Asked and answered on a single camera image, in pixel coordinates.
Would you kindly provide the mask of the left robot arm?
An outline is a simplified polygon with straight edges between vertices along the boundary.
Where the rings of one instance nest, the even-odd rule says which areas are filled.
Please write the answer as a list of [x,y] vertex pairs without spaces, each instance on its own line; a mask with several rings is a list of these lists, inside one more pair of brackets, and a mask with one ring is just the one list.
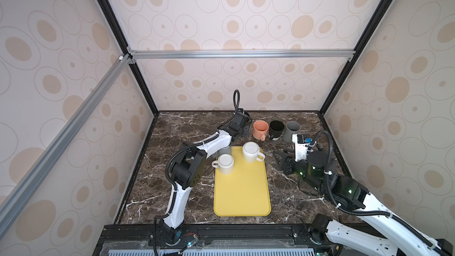
[[167,163],[165,176],[171,184],[171,195],[166,213],[156,217],[156,227],[168,243],[176,244],[181,238],[187,201],[201,179],[208,157],[247,135],[251,121],[248,112],[238,109],[213,135],[198,142],[184,142]]

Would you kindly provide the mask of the black mug white base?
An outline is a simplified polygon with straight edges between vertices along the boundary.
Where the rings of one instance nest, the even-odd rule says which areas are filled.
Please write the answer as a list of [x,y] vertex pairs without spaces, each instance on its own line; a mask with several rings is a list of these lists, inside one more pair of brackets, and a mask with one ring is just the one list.
[[279,120],[274,120],[269,124],[268,137],[271,141],[278,141],[284,132],[285,125]]

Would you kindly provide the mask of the large grey mug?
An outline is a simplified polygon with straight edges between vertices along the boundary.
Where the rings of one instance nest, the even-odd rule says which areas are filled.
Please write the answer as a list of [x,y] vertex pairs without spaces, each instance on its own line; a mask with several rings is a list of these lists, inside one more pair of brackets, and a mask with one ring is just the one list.
[[300,130],[300,124],[295,121],[289,121],[286,123],[283,130],[283,140],[287,143],[292,143],[292,136],[298,134]]

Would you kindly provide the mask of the white ribbed mug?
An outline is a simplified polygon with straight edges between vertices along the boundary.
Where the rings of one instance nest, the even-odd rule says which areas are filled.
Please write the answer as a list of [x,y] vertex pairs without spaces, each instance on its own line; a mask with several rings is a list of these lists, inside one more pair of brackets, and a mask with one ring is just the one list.
[[242,156],[246,162],[263,162],[265,155],[261,152],[261,148],[255,142],[247,142],[242,147]]

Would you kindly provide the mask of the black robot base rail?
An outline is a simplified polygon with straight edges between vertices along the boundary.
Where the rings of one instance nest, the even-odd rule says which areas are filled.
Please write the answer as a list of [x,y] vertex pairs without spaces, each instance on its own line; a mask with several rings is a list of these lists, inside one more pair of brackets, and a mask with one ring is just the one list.
[[[324,240],[315,243],[309,233],[310,225],[305,224],[231,224],[231,225],[184,225],[182,234],[196,233],[199,242],[183,250],[180,240],[168,243],[155,225],[108,225],[103,228],[94,254],[106,255],[114,249],[136,249],[140,255],[280,255],[296,256],[307,250],[311,256],[337,256],[349,248]],[[380,236],[365,224],[355,224],[352,228]]]

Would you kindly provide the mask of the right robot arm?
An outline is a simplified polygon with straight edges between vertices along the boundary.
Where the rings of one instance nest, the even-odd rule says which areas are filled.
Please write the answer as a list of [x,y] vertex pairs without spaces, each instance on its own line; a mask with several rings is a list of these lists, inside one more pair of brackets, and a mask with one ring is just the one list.
[[273,156],[286,175],[296,174],[336,209],[358,217],[380,233],[376,237],[318,214],[309,227],[313,242],[318,244],[327,239],[369,256],[451,255],[453,246],[448,241],[424,235],[358,181],[337,174],[332,149],[309,151],[306,156],[289,150],[274,151]]

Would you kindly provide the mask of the peach and cream mug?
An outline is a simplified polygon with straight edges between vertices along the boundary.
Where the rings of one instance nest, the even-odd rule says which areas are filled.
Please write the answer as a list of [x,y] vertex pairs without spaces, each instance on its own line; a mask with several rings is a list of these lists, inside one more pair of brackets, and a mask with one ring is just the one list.
[[252,136],[258,141],[265,141],[269,131],[269,124],[263,120],[257,120],[253,124]]

